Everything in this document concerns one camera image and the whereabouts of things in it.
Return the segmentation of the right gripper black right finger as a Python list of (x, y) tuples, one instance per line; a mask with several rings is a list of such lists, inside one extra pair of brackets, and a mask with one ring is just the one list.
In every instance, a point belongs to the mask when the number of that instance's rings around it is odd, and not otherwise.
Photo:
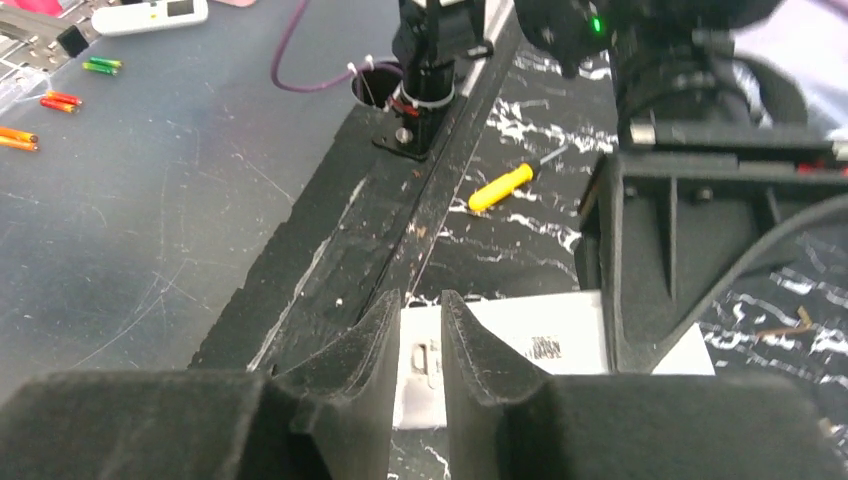
[(843, 479), (815, 403), (770, 374), (552, 375), (441, 296), (455, 479)]

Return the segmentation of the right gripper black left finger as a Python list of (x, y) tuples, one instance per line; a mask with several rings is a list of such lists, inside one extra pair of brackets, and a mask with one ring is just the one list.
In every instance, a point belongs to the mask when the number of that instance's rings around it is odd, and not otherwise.
[(401, 299), (279, 375), (86, 371), (38, 377), (1, 409), (5, 479), (383, 479)]

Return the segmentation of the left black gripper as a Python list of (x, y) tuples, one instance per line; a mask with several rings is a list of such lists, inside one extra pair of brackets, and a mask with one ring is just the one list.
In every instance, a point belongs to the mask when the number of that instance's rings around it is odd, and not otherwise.
[[(777, 1), (518, 1), (526, 40), (566, 78), (609, 55), (620, 127), (657, 109), (692, 121), (721, 98), (750, 102), (732, 75), (747, 66), (771, 118), (807, 122), (792, 81), (739, 56), (734, 30)], [(606, 351), (618, 373), (652, 371), (737, 278), (792, 261), (804, 230), (847, 218), (847, 178), (753, 168), (730, 156), (601, 156), (579, 207), (580, 286), (601, 294)]]

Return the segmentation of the white remote control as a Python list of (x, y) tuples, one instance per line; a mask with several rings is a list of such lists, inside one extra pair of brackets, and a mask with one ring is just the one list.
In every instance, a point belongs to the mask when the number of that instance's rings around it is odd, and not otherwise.
[[(486, 330), (550, 374), (611, 371), (597, 291), (481, 300), (468, 306)], [(412, 430), (445, 424), (441, 308), (437, 303), (405, 308), (393, 425)]]
[(92, 28), (102, 36), (124, 36), (183, 28), (208, 19), (206, 0), (142, 1), (93, 12)]

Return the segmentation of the green AAA batteries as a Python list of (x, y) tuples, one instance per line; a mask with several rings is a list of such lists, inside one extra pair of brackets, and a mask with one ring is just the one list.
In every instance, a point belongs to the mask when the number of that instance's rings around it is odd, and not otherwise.
[(91, 56), (87, 61), (82, 63), (82, 68), (90, 72), (115, 76), (122, 70), (123, 62), (115, 59)]

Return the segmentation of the red orange AAA batteries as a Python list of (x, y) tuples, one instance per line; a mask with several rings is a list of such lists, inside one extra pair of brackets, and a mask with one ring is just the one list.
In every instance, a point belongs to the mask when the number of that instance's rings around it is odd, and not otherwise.
[(39, 103), (46, 108), (73, 114), (82, 106), (83, 101), (70, 94), (48, 90)]

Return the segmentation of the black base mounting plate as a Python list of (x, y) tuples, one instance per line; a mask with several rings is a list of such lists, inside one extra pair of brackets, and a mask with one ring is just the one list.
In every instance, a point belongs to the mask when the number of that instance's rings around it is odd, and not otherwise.
[(381, 112), (350, 112), (191, 368), (285, 371), (353, 327), (383, 292), (412, 291), (520, 43), (511, 2), (488, 3), (486, 34), (495, 53), (466, 73), (426, 161), (371, 143)]

